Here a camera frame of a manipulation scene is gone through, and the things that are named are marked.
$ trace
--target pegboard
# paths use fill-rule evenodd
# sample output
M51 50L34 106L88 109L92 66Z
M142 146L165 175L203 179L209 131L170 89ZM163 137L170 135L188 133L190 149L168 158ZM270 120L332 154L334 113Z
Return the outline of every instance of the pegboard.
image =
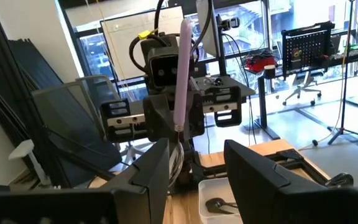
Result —
M328 55L332 28L332 22L324 22L301 29L283 30L284 76L294 70L320 67L321 61L318 59L322 55Z

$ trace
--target wooden table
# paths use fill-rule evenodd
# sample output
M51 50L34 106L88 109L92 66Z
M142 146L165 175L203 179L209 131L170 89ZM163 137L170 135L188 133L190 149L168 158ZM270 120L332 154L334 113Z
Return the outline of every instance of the wooden table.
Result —
M250 149L266 156L275 154L278 151L293 149L294 147L286 140L275 140L262 144L250 146ZM211 167L224 164L223 152L218 152L210 155L200 156L201 164L205 167ZM319 167L314 165L311 161L305 158L316 170L329 179L329 176L324 173ZM305 176L305 172L298 170L296 172ZM103 179L96 179L91 187L96 188L106 183ZM198 192L189 192L187 194L174 195L167 197L167 204L165 206L165 214L163 224L201 224L200 216L198 214Z

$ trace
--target purple tube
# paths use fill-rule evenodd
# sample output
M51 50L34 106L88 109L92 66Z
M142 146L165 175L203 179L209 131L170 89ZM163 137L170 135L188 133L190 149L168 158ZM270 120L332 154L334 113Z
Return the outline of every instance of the purple tube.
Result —
M178 78L175 93L175 110L173 112L173 122L177 132L183 131L185 125L190 49L191 24L189 20L184 19L180 26Z

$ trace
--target gray floor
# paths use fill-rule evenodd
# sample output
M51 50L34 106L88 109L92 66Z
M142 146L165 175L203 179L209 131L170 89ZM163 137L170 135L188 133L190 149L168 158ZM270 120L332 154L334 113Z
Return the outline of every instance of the gray floor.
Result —
M355 185L358 185L358 142L352 143L351 140L357 140L358 137L351 135L339 137L332 145L328 145L331 136L319 144L318 147L310 146L312 139L320 140L328 136L331 132L326 125L334 126L339 111L338 94L340 93L341 82L335 82L320 85L323 91L322 99L316 99L317 105L306 107L314 95L302 95L301 99L296 98L288 101L286 107L281 105L282 98L287 96L290 91L280 93L279 100L276 95L267 97L268 125L282 138L286 139L295 148L301 149L302 153L322 168L328 175L335 176L341 172L347 172L353 175ZM358 96L358 77L349 82L348 96ZM258 99L253 99L254 116L259 115ZM248 125L248 103L243 105L243 124ZM301 113L317 118L319 122L303 116ZM208 116L208 124L213 123L212 115ZM243 126L230 128L209 128L209 140L206 134L194 138L195 147L202 154L208 153L207 143L209 141L210 153L223 150L224 140L233 139L245 146L255 144L252 132L248 132ZM345 128L358 132L358 107L346 104ZM257 143L270 141L270 138L261 130L255 130Z

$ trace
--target white plastic container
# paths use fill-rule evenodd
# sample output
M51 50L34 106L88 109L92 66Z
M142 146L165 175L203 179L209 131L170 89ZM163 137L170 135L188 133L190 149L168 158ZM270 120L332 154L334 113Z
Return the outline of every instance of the white plastic container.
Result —
M205 202L212 198L221 198L225 202L235 202L227 178L203 180L198 184L198 211L204 224L241 224L240 214L223 215L209 213Z

